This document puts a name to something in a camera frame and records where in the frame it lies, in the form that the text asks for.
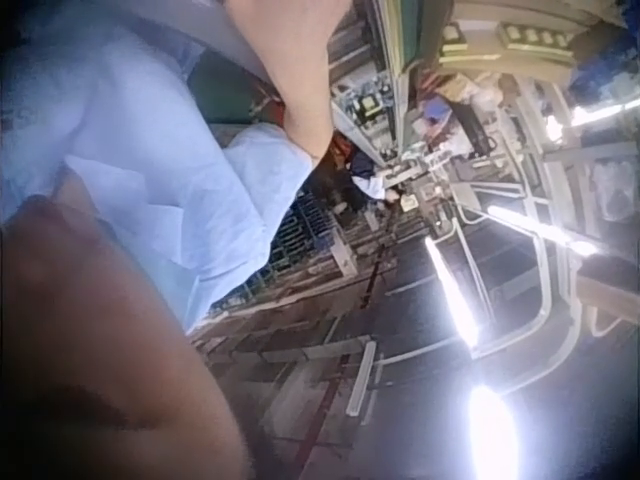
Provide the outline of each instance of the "fluorescent light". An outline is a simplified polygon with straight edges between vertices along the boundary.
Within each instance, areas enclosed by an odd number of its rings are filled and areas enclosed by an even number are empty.
[[[558,122],[558,119],[551,115],[546,119],[547,136],[549,140],[556,143],[562,140],[562,130],[564,127]]]
[[[571,125],[579,127],[587,123],[596,122],[605,118],[613,117],[622,111],[622,105],[612,105],[610,107],[604,107],[594,112],[586,112],[583,108],[577,107],[573,111],[573,121]]]
[[[578,240],[576,242],[571,242],[569,244],[569,248],[576,252],[581,257],[590,257],[591,255],[595,255],[598,253],[598,249],[595,245],[589,242],[585,242],[583,240]]]
[[[638,97],[638,98],[636,98],[635,100],[633,100],[633,101],[631,101],[631,102],[627,103],[627,104],[624,106],[624,109],[625,109],[625,110],[631,110],[632,108],[637,108],[637,107],[640,107],[640,97]]]
[[[427,237],[424,243],[431,256],[438,278],[444,288],[447,305],[453,317],[456,330],[469,348],[474,348],[478,344],[478,326],[473,318],[471,309],[469,309],[469,305],[464,299],[458,283],[444,263],[442,254],[433,239]]]
[[[469,399],[473,462],[478,480],[516,480],[519,447],[515,422],[507,405],[485,386]]]
[[[571,237],[564,232],[561,228],[554,225],[545,225],[534,220],[531,217],[522,215],[506,208],[497,207],[495,205],[490,206],[487,209],[487,213],[493,217],[504,220],[507,223],[512,224],[515,227],[522,228],[529,232],[537,233],[542,238],[551,240],[562,246],[567,246],[571,242]]]

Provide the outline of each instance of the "wire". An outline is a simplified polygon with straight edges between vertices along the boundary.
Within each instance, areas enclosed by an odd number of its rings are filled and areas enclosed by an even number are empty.
[[[611,333],[611,331],[616,328],[620,324],[620,322],[622,322],[622,318],[617,318],[616,320],[611,322],[611,325],[600,330],[597,326],[598,316],[594,315],[593,318],[591,318],[589,321],[589,331],[595,338],[602,338]]]

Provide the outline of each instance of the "metal bar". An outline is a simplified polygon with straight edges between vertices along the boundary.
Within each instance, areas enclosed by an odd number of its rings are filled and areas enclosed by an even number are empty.
[[[358,370],[356,382],[353,385],[351,398],[349,398],[349,403],[347,404],[346,413],[350,417],[357,417],[360,415],[364,395],[367,392],[367,383],[369,382],[369,376],[371,375],[371,369],[373,368],[373,358],[376,354],[376,345],[376,342],[368,342],[364,347],[362,363]]]
[[[410,358],[417,357],[419,355],[424,355],[425,353],[433,352],[442,347],[446,347],[447,345],[452,345],[461,341],[462,339],[459,336],[446,338],[439,342],[433,343],[431,345],[427,345],[426,347],[418,348],[417,350],[413,350],[411,352],[402,353],[400,355],[396,355],[394,357],[385,358],[384,360],[378,360],[376,365],[392,365],[398,362],[404,362],[405,360],[409,360]]]
[[[380,354],[380,360],[384,359],[384,354]],[[376,405],[376,401],[378,400],[378,390],[375,389],[376,386],[378,386],[378,384],[380,383],[380,380],[382,379],[382,370],[384,369],[384,366],[382,364],[380,364],[380,362],[376,363],[376,373],[373,376],[373,387],[374,390],[371,392],[371,397],[369,398],[369,404],[367,405],[367,411],[364,414],[364,418],[362,419],[362,422],[360,423],[360,425],[364,426],[364,425],[368,425],[369,422],[371,421],[371,417],[373,416],[373,409],[375,408]]]
[[[482,299],[482,306],[484,307],[487,318],[493,322],[495,321],[495,315],[493,312],[493,307],[491,306],[491,299],[489,298],[487,287],[484,284],[484,280],[482,279],[480,270],[478,270],[478,265],[473,258],[473,254],[469,249],[469,244],[467,243],[467,238],[464,235],[463,229],[458,227],[457,231],[460,243],[462,244],[462,250],[464,251],[465,257],[467,257],[467,263],[469,264],[469,268],[471,269],[471,275],[473,276],[474,283],[476,284],[476,288],[478,289],[478,293],[480,294],[480,298]]]
[[[327,343],[329,343],[331,341],[331,337],[333,337],[333,334],[336,333],[336,329],[338,328],[338,324],[342,320],[343,316],[344,315],[338,315],[336,317],[336,319],[333,321],[333,324],[331,325],[331,328],[329,329],[329,332],[327,333],[327,336],[324,337],[324,341],[322,342],[324,345],[326,345]]]

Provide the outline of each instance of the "person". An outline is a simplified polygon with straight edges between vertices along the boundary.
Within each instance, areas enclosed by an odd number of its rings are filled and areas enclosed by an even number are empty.
[[[403,192],[397,187],[385,187],[385,172],[376,172],[373,160],[362,150],[355,149],[346,167],[352,182],[367,197],[383,201],[387,206],[391,206],[401,199]]]
[[[204,300],[253,268],[329,142],[326,44],[348,2],[227,0],[287,106],[284,131],[227,151],[179,62],[93,8],[31,17],[3,70],[3,478],[249,478],[231,409],[150,272],[165,257],[135,247],[181,209],[199,248],[174,263],[212,275]]]
[[[186,83],[203,48],[112,3],[44,2],[5,55],[0,218],[79,177],[188,333],[267,262],[328,147],[327,44],[349,1],[225,2],[286,111],[283,129],[252,126],[224,150]]]

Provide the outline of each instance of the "light blue shirt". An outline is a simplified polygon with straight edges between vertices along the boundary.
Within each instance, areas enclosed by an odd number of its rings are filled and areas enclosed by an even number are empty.
[[[5,61],[2,219],[71,168],[188,332],[267,262],[311,159],[272,125],[221,149],[184,64],[112,12],[70,5]]]

